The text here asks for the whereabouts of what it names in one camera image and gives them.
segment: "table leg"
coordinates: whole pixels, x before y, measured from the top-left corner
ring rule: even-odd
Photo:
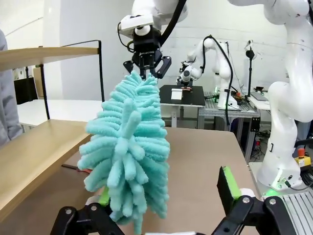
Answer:
[[[179,120],[183,121],[184,120],[184,107],[181,106],[180,107],[180,116],[179,116]]]
[[[238,126],[237,126],[237,140],[240,142],[241,135],[243,133],[244,119],[238,118]]]
[[[172,127],[177,128],[177,113],[179,106],[172,106]]]
[[[200,108],[198,108],[197,129],[204,129],[205,116],[199,115]]]
[[[255,132],[251,132],[251,125],[252,125],[252,118],[250,119],[250,125],[248,130],[248,138],[246,141],[246,150],[245,150],[245,160],[246,163],[249,163],[253,145],[254,145],[254,138],[255,138]]]

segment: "metal table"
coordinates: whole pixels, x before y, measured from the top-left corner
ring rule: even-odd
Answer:
[[[210,92],[204,92],[205,96],[213,95]],[[217,123],[218,126],[223,126],[222,130],[229,131],[228,127],[225,125],[226,123],[226,117],[225,117],[225,110],[221,110],[217,107],[217,103],[214,102],[213,99],[208,99],[205,101],[205,107],[199,109],[199,115],[198,115],[198,129],[204,129],[204,120],[209,117],[220,117],[224,121],[221,124],[220,122]],[[236,118],[239,118],[238,122],[238,131],[237,131],[237,140],[240,141],[241,135],[242,135],[242,129],[244,124],[244,118],[250,118],[250,124],[249,124],[249,133],[248,138],[246,142],[246,149],[245,149],[245,160],[246,163],[249,163],[252,149],[253,149],[253,143],[255,138],[255,132],[256,129],[253,129],[253,121],[255,121],[256,118],[260,117],[260,112],[253,108],[251,105],[241,105],[239,106],[239,110],[228,110],[228,117],[230,121],[230,125],[232,124],[233,120]]]

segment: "brown table surface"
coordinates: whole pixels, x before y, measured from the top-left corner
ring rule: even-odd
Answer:
[[[219,168],[231,167],[239,187],[254,183],[235,136],[230,132],[167,128],[171,144],[167,219],[148,212],[143,233],[196,231],[210,235],[224,217],[216,187]],[[80,209],[90,196],[84,190],[84,173],[61,169],[34,191],[3,223],[1,235],[47,235],[63,206]],[[122,228],[132,235],[132,226]],[[243,235],[258,234],[245,228]]]

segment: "black metal frame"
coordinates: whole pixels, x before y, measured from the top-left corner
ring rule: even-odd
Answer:
[[[104,98],[103,69],[102,69],[102,42],[100,40],[90,40],[90,41],[85,41],[85,42],[80,42],[80,43],[73,43],[73,44],[62,46],[62,47],[69,47],[69,46],[74,46],[74,45],[79,45],[79,44],[84,44],[84,43],[91,43],[91,42],[98,42],[101,99],[102,99],[102,102],[104,102],[105,98]],[[43,93],[44,93],[44,100],[45,100],[45,112],[47,114],[47,119],[50,120],[48,101],[47,101],[47,93],[46,93],[46,89],[45,89],[44,65],[40,64],[39,67],[40,67],[40,72],[41,72],[41,81],[42,81],[42,84],[43,84]]]

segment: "white table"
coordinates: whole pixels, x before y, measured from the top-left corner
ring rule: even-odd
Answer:
[[[264,97],[268,99],[268,93],[264,92]],[[270,111],[269,101],[260,101],[253,96],[249,97],[248,100],[259,110]]]
[[[94,100],[48,100],[51,119],[66,121],[90,121],[102,111],[101,101]],[[42,99],[33,100],[18,105],[20,124],[23,126],[38,126],[47,121],[45,102]]]

